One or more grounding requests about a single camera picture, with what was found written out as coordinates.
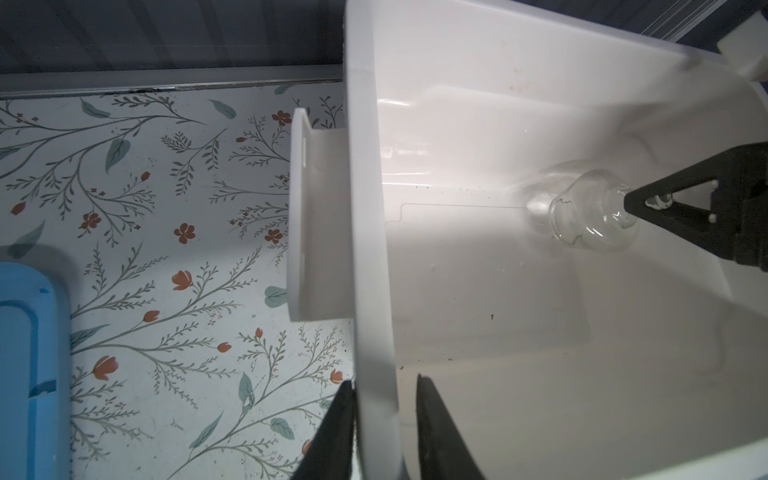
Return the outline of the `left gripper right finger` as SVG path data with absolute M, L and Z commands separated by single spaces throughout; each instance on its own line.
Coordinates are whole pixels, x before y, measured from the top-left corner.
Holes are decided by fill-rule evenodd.
M 434 382 L 422 375 L 417 378 L 416 418 L 422 479 L 484 479 Z

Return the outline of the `white plastic storage bin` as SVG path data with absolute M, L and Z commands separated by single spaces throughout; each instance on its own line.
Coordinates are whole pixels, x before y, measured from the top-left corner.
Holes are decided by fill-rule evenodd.
M 758 85 L 511 1 L 350 1 L 343 66 L 344 128 L 294 114 L 287 292 L 354 323 L 364 478 L 420 477 L 419 375 L 488 479 L 766 477 L 766 274 L 642 221 L 569 248 L 525 208 L 764 142 Z

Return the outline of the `clear glass flask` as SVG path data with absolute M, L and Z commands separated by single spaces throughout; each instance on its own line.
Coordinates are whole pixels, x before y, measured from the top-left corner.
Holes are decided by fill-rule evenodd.
M 525 190 L 533 226 L 574 249 L 620 252 L 636 240 L 639 219 L 624 205 L 632 188 L 605 169 L 579 177 L 551 174 Z

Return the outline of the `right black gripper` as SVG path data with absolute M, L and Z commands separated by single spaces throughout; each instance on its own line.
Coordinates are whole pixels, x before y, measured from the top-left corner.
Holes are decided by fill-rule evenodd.
M 713 212 L 674 202 L 675 193 L 714 180 Z M 625 196 L 624 206 L 719 258 L 767 270 L 765 142 L 732 148 L 637 188 Z

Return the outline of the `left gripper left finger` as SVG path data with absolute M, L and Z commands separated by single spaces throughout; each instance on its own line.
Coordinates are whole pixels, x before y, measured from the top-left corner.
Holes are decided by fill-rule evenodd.
M 292 479 L 350 479 L 357 401 L 353 383 L 339 386 Z

